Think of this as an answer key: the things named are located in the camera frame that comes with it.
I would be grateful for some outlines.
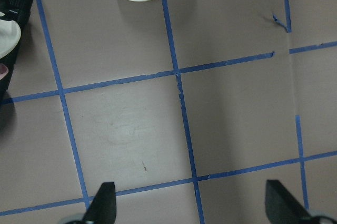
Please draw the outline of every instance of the blue tape grid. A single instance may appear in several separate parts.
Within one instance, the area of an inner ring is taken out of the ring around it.
[[[112,81],[106,81],[106,82],[101,82],[101,83],[88,84],[88,85],[82,85],[82,86],[64,89],[63,86],[62,86],[60,73],[59,73],[58,68],[57,68],[54,50],[53,50],[51,38],[50,38],[50,35],[49,35],[49,31],[48,31],[48,27],[47,27],[47,23],[46,23],[46,18],[45,18],[45,15],[44,15],[42,1],[41,0],[36,0],[36,1],[37,1],[38,11],[39,11],[42,26],[43,26],[43,31],[44,31],[44,34],[45,34],[45,39],[46,39],[46,43],[47,43],[49,56],[50,56],[53,71],[54,71],[55,81],[56,81],[56,84],[57,84],[57,90],[49,91],[49,92],[43,92],[43,93],[36,93],[36,94],[31,94],[31,95],[25,95],[25,96],[19,96],[19,97],[15,97],[15,98],[10,98],[10,99],[4,100],[2,102],[2,104],[8,104],[8,103],[13,103],[13,102],[21,102],[21,101],[32,100],[32,99],[40,99],[40,98],[45,98],[45,97],[48,97],[48,96],[55,96],[55,95],[60,96],[63,111],[64,111],[64,116],[65,116],[65,120],[66,120],[66,125],[67,125],[67,129],[68,129],[68,133],[69,133],[69,137],[70,137],[70,141],[71,141],[71,146],[72,146],[72,150],[73,150],[73,155],[74,155],[74,159],[75,159],[75,164],[76,164],[76,168],[77,168],[77,173],[78,173],[78,177],[79,177],[80,184],[81,184],[83,198],[67,200],[67,201],[60,201],[60,202],[53,202],[53,203],[43,204],[43,205],[35,206],[35,207],[28,207],[28,208],[21,208],[21,209],[3,211],[3,212],[0,212],[0,216],[13,215],[13,214],[17,214],[17,213],[47,209],[47,208],[58,207],[58,206],[65,206],[65,205],[68,205],[68,204],[75,204],[75,203],[80,203],[80,202],[84,202],[86,207],[88,207],[89,201],[93,199],[93,197],[88,197],[88,195],[87,195],[85,182],[84,182],[84,178],[83,178],[83,173],[82,173],[82,169],[81,169],[81,163],[80,163],[80,159],[79,159],[79,156],[78,156],[76,142],[75,142],[72,126],[71,126],[69,111],[68,111],[66,100],[65,100],[65,94],[66,93],[90,90],[90,89],[110,86],[110,85],[114,85],[114,84],[123,84],[123,83],[130,83],[130,82],[136,82],[136,81],[143,81],[143,80],[148,80],[148,79],[153,79],[153,78],[158,78],[158,77],[164,77],[164,76],[169,76],[169,75],[175,75],[176,76],[178,89],[180,91],[182,116],[183,116],[183,121],[184,121],[187,145],[188,145],[189,153],[190,153],[190,164],[191,164],[192,178],[177,180],[177,181],[172,181],[172,182],[167,182],[167,183],[161,183],[161,184],[156,184],[156,185],[147,186],[147,187],[135,188],[135,189],[125,190],[125,191],[120,191],[120,192],[116,193],[117,196],[131,194],[131,193],[138,193],[138,192],[148,191],[148,190],[155,190],[155,189],[159,189],[159,188],[177,186],[179,184],[193,183],[194,188],[195,188],[195,196],[196,196],[196,201],[197,201],[197,206],[198,206],[200,222],[204,223],[204,217],[203,217],[203,210],[202,210],[202,205],[201,205],[201,196],[200,196],[200,192],[199,192],[198,181],[236,176],[238,174],[244,174],[244,173],[255,172],[255,171],[259,171],[259,170],[279,167],[279,166],[283,166],[283,165],[299,163],[300,167],[301,167],[301,178],[302,178],[302,190],[303,190],[304,205],[305,205],[306,208],[309,207],[308,194],[307,194],[307,190],[306,190],[305,161],[336,156],[337,151],[331,151],[331,152],[327,152],[327,153],[321,153],[321,154],[316,154],[316,155],[312,155],[312,156],[309,156],[309,157],[305,157],[304,152],[303,152],[301,122],[300,122],[300,116],[299,115],[297,115],[295,117],[296,132],[297,132],[297,136],[298,136],[298,146],[299,146],[299,158],[288,159],[288,160],[284,160],[284,161],[280,161],[280,162],[269,163],[269,164],[264,164],[264,165],[259,165],[259,166],[255,166],[255,167],[250,167],[250,168],[245,168],[245,169],[240,169],[240,170],[234,170],[234,171],[229,171],[229,172],[210,174],[208,176],[197,177],[197,175],[196,175],[196,168],[195,168],[194,157],[193,157],[192,141],[191,141],[191,136],[190,136],[190,131],[189,131],[189,124],[188,124],[186,106],[185,106],[185,101],[184,101],[181,74],[193,72],[193,71],[199,71],[199,70],[213,69],[215,67],[222,67],[222,66],[233,65],[233,64],[237,64],[237,63],[244,63],[244,62],[249,62],[249,61],[254,61],[254,60],[267,59],[267,58],[271,58],[274,55],[274,52],[267,53],[267,54],[248,56],[248,57],[244,57],[244,58],[240,58],[240,59],[233,59],[233,60],[228,60],[228,61],[222,61],[222,62],[217,62],[217,63],[210,63],[210,64],[204,64],[204,65],[179,69],[176,54],[175,54],[174,40],[173,40],[173,34],[172,34],[172,28],[171,28],[171,22],[170,22],[170,15],[169,15],[169,9],[168,9],[168,5],[167,5],[167,0],[162,0],[164,17],[165,17],[165,24],[166,24],[166,29],[167,29],[168,42],[169,42],[169,45],[170,45],[172,64],[173,64],[173,68],[174,68],[173,71],[159,72],[159,73],[152,74],[152,75],[140,75],[140,76],[134,76],[134,77],[127,77],[127,78],[124,78],[124,79],[118,79],[118,80],[112,80]],[[284,25],[283,23],[280,23],[280,24],[282,26],[284,26],[288,32],[291,32],[289,0],[284,0],[284,5],[285,5],[285,12],[286,12],[286,25]],[[289,53],[295,54],[295,53],[301,53],[301,52],[317,50],[317,49],[322,49],[322,48],[327,48],[327,47],[334,47],[334,46],[337,46],[337,42],[329,42],[329,43],[324,43],[324,44],[320,44],[320,45],[311,45],[311,46],[306,46],[306,47],[292,48],[292,49],[289,50]]]

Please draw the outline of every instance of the pink object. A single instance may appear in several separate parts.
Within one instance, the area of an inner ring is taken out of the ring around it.
[[[0,80],[8,74],[8,68],[5,64],[0,63]]]

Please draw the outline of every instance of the black dish rack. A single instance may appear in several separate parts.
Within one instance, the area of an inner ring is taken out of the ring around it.
[[[23,31],[31,15],[32,3],[33,0],[0,0],[0,12],[5,14],[0,17],[0,20],[14,20]],[[20,41],[9,54],[0,59],[0,63],[5,64],[8,68],[8,74],[0,80],[0,105],[12,78]]]

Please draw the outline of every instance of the grid square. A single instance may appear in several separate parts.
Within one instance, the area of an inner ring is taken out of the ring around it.
[[[116,224],[199,223],[193,184],[117,197]]]
[[[2,105],[0,211],[82,197],[58,96]]]
[[[1,223],[65,224],[81,219],[85,213],[84,203],[54,207],[37,211],[23,212],[15,215],[0,216]]]
[[[8,93],[11,97],[16,97],[56,89],[36,0],[34,0],[31,16],[22,33]]]
[[[88,194],[191,177],[175,77],[66,95]]]
[[[288,55],[182,81],[198,176],[298,157]]]
[[[43,0],[64,87],[172,69],[161,0]]]
[[[270,223],[265,215],[265,183],[278,179],[303,204],[299,164],[200,182],[206,223]]]
[[[289,0],[292,48],[337,41],[337,0]]]
[[[334,217],[337,217],[336,162],[337,157],[329,157],[305,163],[310,209]]]
[[[337,48],[293,55],[305,155],[337,149]]]
[[[168,0],[180,67],[287,47],[284,0]]]

